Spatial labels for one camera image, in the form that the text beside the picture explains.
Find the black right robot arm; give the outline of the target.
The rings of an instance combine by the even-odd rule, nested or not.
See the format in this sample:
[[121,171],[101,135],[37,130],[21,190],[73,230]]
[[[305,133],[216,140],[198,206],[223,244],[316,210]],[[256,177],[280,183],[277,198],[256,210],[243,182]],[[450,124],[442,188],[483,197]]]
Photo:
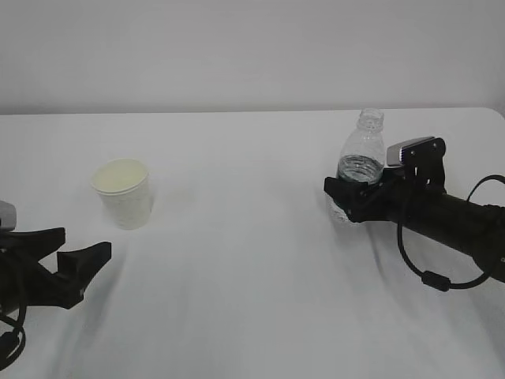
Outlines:
[[[504,280],[504,209],[477,205],[440,189],[421,186],[397,169],[388,169],[374,185],[327,177],[324,192],[353,223],[388,221],[397,225],[397,243],[407,266],[421,281],[439,291],[470,289],[485,280]],[[482,273],[466,283],[452,283],[431,271],[422,272],[406,254],[402,230],[407,228],[471,257]]]

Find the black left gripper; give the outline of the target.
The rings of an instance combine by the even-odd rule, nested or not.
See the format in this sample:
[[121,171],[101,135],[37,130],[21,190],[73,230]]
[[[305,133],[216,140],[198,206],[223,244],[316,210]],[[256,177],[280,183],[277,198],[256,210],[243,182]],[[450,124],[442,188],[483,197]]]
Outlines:
[[[64,227],[1,233],[1,313],[25,306],[69,310],[84,300],[88,285],[111,259],[111,243],[57,252],[64,244]],[[40,261],[54,252],[57,271],[49,272]]]

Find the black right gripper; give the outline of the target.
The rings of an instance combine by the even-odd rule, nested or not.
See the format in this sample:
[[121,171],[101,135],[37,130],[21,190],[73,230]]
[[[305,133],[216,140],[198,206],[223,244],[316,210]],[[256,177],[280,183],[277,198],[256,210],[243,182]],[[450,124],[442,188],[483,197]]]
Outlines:
[[426,237],[447,237],[450,197],[445,173],[386,169],[374,185],[326,177],[324,192],[336,221],[390,221]]

